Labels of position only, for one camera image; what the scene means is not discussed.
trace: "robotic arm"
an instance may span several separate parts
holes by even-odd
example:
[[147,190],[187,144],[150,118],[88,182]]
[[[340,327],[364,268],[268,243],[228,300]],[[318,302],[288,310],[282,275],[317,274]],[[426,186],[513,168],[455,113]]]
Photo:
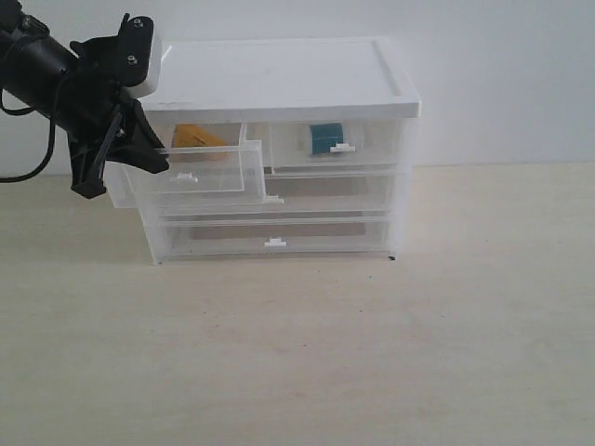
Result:
[[[71,42],[71,50],[54,40],[44,23],[24,14],[17,0],[0,0],[0,108],[13,116],[39,112],[50,125],[43,162],[27,175],[0,177],[0,183],[43,171],[56,125],[68,134],[72,190],[87,199],[106,192],[106,161],[154,174],[166,170],[164,146],[137,100],[154,91],[159,77],[161,43],[152,20],[126,14],[117,35]],[[4,90],[28,107],[7,109]]]

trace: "table surface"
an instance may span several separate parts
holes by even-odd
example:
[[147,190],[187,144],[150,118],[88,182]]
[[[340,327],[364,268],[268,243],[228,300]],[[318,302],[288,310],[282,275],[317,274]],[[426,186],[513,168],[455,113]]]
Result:
[[595,164],[418,168],[398,262],[154,267],[64,177],[0,208],[0,444],[593,444]]

